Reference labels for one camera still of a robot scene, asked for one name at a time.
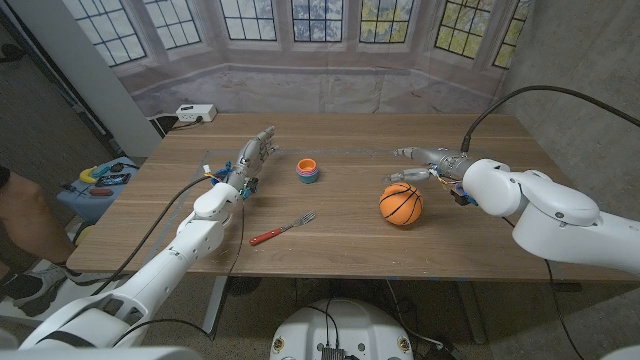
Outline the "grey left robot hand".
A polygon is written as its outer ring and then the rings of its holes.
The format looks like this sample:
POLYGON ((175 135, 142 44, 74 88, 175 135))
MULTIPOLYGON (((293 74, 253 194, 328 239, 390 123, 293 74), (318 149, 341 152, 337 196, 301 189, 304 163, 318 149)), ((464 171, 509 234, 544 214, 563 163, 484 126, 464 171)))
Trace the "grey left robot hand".
POLYGON ((246 143, 227 176, 227 184, 241 190, 259 174, 266 159, 278 149, 273 143, 274 134, 275 127, 269 126, 246 143))

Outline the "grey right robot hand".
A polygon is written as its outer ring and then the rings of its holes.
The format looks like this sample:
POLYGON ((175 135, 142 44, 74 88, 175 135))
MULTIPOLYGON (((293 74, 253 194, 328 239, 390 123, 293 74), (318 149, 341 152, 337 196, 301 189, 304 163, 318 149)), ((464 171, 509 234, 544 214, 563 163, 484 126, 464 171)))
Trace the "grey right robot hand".
POLYGON ((383 178, 384 183, 422 181, 431 176, 460 181, 475 162, 475 159, 447 148, 406 147, 397 149, 394 155, 410 158, 419 167, 387 175, 383 178))

